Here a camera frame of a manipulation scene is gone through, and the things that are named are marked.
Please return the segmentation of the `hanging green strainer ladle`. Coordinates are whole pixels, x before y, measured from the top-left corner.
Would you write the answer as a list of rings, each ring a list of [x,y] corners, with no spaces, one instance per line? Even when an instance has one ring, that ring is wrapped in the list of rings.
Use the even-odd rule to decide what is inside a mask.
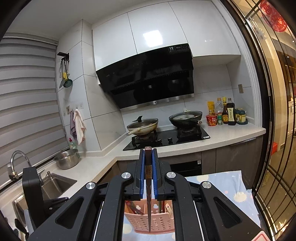
[[[73,81],[69,78],[69,71],[68,71],[68,65],[69,65],[69,53],[59,52],[57,54],[58,56],[62,57],[60,62],[60,68],[59,73],[60,77],[62,78],[59,88],[69,88],[72,86]]]

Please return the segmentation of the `dark brown chopstick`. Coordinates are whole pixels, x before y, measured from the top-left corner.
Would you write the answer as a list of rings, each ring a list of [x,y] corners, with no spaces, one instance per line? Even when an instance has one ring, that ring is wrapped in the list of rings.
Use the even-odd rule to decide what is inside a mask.
[[[152,147],[145,147],[145,180],[147,190],[147,218],[151,232],[151,200],[152,200]]]

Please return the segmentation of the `black wok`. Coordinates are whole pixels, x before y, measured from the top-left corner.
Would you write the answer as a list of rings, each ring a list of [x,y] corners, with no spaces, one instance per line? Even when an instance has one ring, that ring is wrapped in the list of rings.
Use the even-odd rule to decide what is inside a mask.
[[[187,110],[181,113],[173,114],[169,117],[171,124],[177,128],[192,129],[198,126],[202,118],[201,111]]]

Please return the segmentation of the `white upper cabinets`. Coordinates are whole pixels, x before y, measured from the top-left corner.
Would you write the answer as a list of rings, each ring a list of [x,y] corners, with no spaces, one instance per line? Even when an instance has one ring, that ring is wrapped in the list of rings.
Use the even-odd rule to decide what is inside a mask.
[[[200,65],[239,56],[226,21],[211,1],[173,1],[135,9],[93,28],[95,69],[161,47],[189,44]]]

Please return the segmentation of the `white hanging towel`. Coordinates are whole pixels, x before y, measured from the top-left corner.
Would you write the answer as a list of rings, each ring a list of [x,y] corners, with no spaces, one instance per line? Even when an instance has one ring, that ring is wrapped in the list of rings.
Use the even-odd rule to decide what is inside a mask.
[[[75,109],[74,111],[73,121],[75,126],[77,144],[80,145],[85,140],[86,127],[83,122],[81,113],[78,109]]]

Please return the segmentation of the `black range hood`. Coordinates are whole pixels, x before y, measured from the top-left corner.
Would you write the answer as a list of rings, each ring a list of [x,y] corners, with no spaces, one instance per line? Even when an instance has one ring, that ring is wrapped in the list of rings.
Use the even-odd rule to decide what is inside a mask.
[[[179,100],[194,95],[189,44],[143,52],[97,70],[101,88],[119,109]]]

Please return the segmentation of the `beige wok with lid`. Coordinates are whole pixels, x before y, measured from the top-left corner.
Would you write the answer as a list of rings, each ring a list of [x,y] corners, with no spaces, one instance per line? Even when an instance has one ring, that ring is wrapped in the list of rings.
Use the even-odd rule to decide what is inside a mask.
[[[159,120],[157,118],[142,119],[142,116],[139,116],[136,120],[132,121],[132,123],[127,126],[127,135],[147,135],[148,133],[151,133],[154,130],[156,130],[158,123]]]

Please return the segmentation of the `green dish soap bottle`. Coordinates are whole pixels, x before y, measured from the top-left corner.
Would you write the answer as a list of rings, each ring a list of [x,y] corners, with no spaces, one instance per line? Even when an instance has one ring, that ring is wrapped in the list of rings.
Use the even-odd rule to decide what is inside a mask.
[[[69,138],[69,147],[70,149],[77,149],[76,143],[71,138]]]

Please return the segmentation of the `black gas stove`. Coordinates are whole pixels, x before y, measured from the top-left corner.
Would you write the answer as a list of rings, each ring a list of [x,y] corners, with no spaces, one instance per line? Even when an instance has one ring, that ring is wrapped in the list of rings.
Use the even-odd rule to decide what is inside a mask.
[[[210,136],[205,130],[197,125],[191,130],[182,130],[181,128],[166,130],[166,131],[153,131],[145,136],[134,136],[132,141],[123,149],[124,151],[140,150],[145,147],[164,147],[177,145],[188,142],[195,142],[209,139]]]

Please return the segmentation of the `bright red chopstick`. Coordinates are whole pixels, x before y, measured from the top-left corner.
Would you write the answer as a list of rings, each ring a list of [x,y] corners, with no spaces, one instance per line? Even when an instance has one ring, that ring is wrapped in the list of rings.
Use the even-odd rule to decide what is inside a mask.
[[[143,215],[143,212],[135,206],[135,204],[133,203],[133,201],[126,200],[125,201],[125,204],[127,205],[127,207],[129,207],[132,210],[132,212],[134,214]]]

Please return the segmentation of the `clear plastic bottle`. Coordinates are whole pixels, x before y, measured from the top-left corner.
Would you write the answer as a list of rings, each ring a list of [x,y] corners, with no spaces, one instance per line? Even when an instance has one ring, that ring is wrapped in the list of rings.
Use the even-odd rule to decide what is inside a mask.
[[[215,112],[217,115],[222,114],[224,110],[223,101],[220,97],[217,98],[217,102],[215,104]]]

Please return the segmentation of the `pink perforated utensil holder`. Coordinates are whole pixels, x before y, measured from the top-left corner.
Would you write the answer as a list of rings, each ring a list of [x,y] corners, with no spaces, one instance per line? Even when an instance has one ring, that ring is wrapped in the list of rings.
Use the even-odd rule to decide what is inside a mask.
[[[151,216],[148,215],[147,200],[126,201],[125,217],[136,233],[158,235],[175,231],[172,201],[151,200]]]

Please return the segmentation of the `blue patterned tablecloth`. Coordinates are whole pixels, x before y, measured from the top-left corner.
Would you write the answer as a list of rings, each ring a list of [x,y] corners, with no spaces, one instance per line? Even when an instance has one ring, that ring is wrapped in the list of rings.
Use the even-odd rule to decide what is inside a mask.
[[[176,174],[169,183],[177,196],[169,197],[170,211],[159,212],[158,193],[152,194],[152,220],[148,221],[146,198],[135,201],[137,211],[124,211],[122,240],[181,240],[175,235],[180,220],[177,208],[185,215],[184,225],[192,225],[194,240],[257,240],[262,232],[253,197],[242,181],[241,171],[206,174],[183,178]]]

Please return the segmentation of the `purple hanging cloth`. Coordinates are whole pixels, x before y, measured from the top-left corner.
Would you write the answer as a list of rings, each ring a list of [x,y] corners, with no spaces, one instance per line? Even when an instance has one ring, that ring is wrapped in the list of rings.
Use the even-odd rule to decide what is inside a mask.
[[[70,135],[74,138],[74,140],[77,140],[77,133],[76,133],[73,111],[70,111]]]

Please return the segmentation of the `dark soy sauce bottle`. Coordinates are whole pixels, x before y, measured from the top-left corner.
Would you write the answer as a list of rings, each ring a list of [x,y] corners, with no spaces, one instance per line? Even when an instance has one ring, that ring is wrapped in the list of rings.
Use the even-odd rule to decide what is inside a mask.
[[[236,125],[236,118],[235,118],[235,104],[232,102],[232,99],[229,98],[226,104],[227,113],[228,113],[228,125],[234,126]]]

